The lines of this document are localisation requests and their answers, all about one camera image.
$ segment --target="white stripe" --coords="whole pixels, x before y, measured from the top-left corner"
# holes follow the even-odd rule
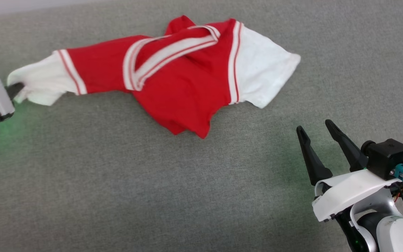
[[[70,74],[77,82],[77,86],[79,87],[80,94],[81,95],[87,94],[88,92],[86,91],[85,83],[83,82],[82,78],[80,77],[79,73],[77,72],[76,68],[74,67],[74,63],[72,62],[72,59],[69,56],[68,51],[65,49],[60,50],[60,51],[63,55],[63,59],[69,69]]]
[[[147,74],[148,77],[152,76],[150,73],[156,73],[165,64],[173,61],[174,59],[181,57],[185,54],[191,53],[196,50],[208,47],[216,43],[216,39],[211,36],[206,36],[203,38],[185,38],[165,48],[159,50],[157,53],[152,55],[141,67],[136,71],[136,76],[141,79],[141,83],[135,83],[137,88],[142,88],[144,82],[144,75]]]
[[[138,40],[133,45],[128,48],[127,53],[125,54],[125,57],[123,58],[123,63],[122,63],[122,76],[123,76],[123,84],[125,85],[125,88],[128,90],[135,90],[133,87],[133,83],[130,82],[130,78],[134,81],[134,76],[132,76],[132,73],[134,73],[135,70],[135,63],[136,63],[136,57],[138,53],[133,55],[133,52],[135,51],[136,48],[139,48],[140,45],[144,44],[146,41],[151,40],[150,38],[145,38],[143,40]],[[133,57],[133,64],[129,64],[130,59]]]
[[[141,91],[146,79],[156,73],[165,64],[168,64],[174,59],[184,56],[185,54],[212,46],[217,43],[220,32],[215,27],[189,27],[189,29],[192,28],[205,28],[209,31],[211,35],[202,38],[185,38],[171,45],[168,45],[165,48],[160,49],[159,51],[157,51],[157,53],[147,59],[147,61],[144,62],[144,64],[142,64],[137,71],[135,71],[136,57],[138,56],[139,51],[141,51],[141,48],[146,43],[168,37],[169,35],[158,38],[146,38],[144,40],[139,40],[135,42],[127,50],[127,53],[125,54],[125,57],[123,59],[122,71],[125,88],[127,88],[128,90]]]
[[[209,33],[211,33],[211,35],[213,37],[220,38],[220,32],[219,30],[217,30],[216,27],[212,27],[212,26],[193,26],[193,27],[188,27],[188,29],[195,29],[195,28],[205,28],[209,31]]]
[[[212,41],[210,43],[206,43],[203,45],[200,45],[198,47],[194,47],[191,49],[186,49],[186,50],[182,50],[179,53],[176,53],[174,56],[168,57],[167,59],[163,60],[161,63],[157,64],[155,67],[153,67],[149,73],[147,73],[147,75],[138,75],[138,76],[142,76],[141,81],[136,83],[136,88],[138,90],[142,90],[142,88],[144,87],[144,82],[147,80],[147,78],[150,78],[150,76],[152,76],[154,73],[156,73],[158,70],[160,70],[163,66],[165,66],[166,64],[168,64],[169,62],[173,61],[174,59],[177,59],[181,56],[184,56],[188,53],[192,53],[193,51],[197,51],[212,45],[215,45],[217,43],[217,41]]]
[[[231,96],[231,102],[230,104],[235,104],[238,102],[237,100],[237,90],[235,89],[235,76],[234,76],[234,59],[235,56],[239,50],[239,28],[240,28],[240,22],[236,21],[234,25],[234,29],[232,31],[232,46],[231,46],[231,52],[230,56],[228,59],[228,83],[229,83],[229,88],[230,88],[230,96]]]
[[[220,38],[220,32],[219,32],[219,30],[217,30],[216,27],[212,27],[212,26],[205,26],[205,27],[209,27],[209,28],[211,28],[212,30],[214,30],[214,33],[215,33],[216,37],[217,37],[217,38]]]

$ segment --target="gray fabric surface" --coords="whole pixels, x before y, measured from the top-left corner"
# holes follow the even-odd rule
[[[0,0],[0,14],[110,0]]]
[[[0,251],[350,251],[319,223],[295,128],[347,172],[325,119],[357,145],[403,142],[403,0],[129,0],[0,16],[0,75],[172,18],[234,17],[301,63],[265,109],[221,109],[173,136],[129,94],[29,102],[0,125]]]

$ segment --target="red wire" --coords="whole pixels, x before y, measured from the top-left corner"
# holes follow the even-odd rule
[[[397,199],[399,198],[399,196],[400,196],[400,193],[398,193],[398,194],[396,195],[395,202],[397,201]]]

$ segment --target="white sleeve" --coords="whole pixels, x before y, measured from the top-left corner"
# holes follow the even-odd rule
[[[40,62],[29,64],[11,72],[7,77],[7,85],[22,82],[24,88],[14,100],[18,103],[28,99],[40,105],[52,105],[64,93],[77,93],[77,87],[66,71],[66,67],[58,53]]]
[[[301,57],[289,53],[269,38],[242,25],[235,70],[239,102],[261,109],[278,94]]]

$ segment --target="red stripe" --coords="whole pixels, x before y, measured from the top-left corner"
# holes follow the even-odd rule
[[[58,52],[59,52],[59,54],[60,54],[60,58],[61,58],[61,60],[62,60],[62,62],[63,62],[63,64],[64,64],[64,67],[65,67],[65,69],[66,69],[66,72],[68,72],[69,76],[70,76],[70,77],[72,78],[72,80],[74,81],[74,84],[75,84],[76,87],[77,87],[77,93],[80,95],[80,94],[81,94],[81,93],[80,93],[80,88],[79,88],[79,85],[77,84],[76,79],[74,78],[74,76],[72,76],[71,71],[69,70],[69,67],[68,67],[68,65],[66,64],[66,61],[64,60],[64,57],[63,57],[63,54],[62,54],[61,50],[58,50]]]
[[[235,56],[234,56],[234,83],[235,83],[235,92],[237,93],[237,100],[236,103],[239,102],[239,87],[237,86],[237,75],[235,72],[235,62],[237,60],[237,54],[239,54],[239,48],[240,48],[240,31],[242,30],[242,23],[239,25],[239,32],[237,33],[237,50],[235,51]]]
[[[143,79],[144,77],[146,77],[152,70],[154,70],[156,67],[158,67],[158,65],[160,65],[162,62],[166,61],[166,60],[169,59],[170,57],[173,57],[173,56],[175,56],[175,55],[178,54],[178,53],[182,53],[182,52],[184,52],[184,51],[190,50],[190,49],[192,49],[192,48],[194,48],[194,47],[202,46],[202,45],[204,45],[204,44],[212,43],[212,42],[214,42],[214,40],[213,40],[213,41],[204,42],[204,43],[201,43],[201,44],[198,44],[198,45],[195,45],[195,46],[191,46],[191,47],[189,47],[189,48],[185,48],[185,49],[183,49],[183,50],[181,50],[181,51],[175,52],[174,54],[172,54],[172,55],[170,55],[170,56],[167,56],[166,58],[162,59],[162,61],[158,62],[158,63],[157,63],[154,67],[152,67],[149,71],[147,71],[143,76],[141,76],[141,77],[138,79],[138,83],[140,83],[140,82],[142,81],[142,79]]]

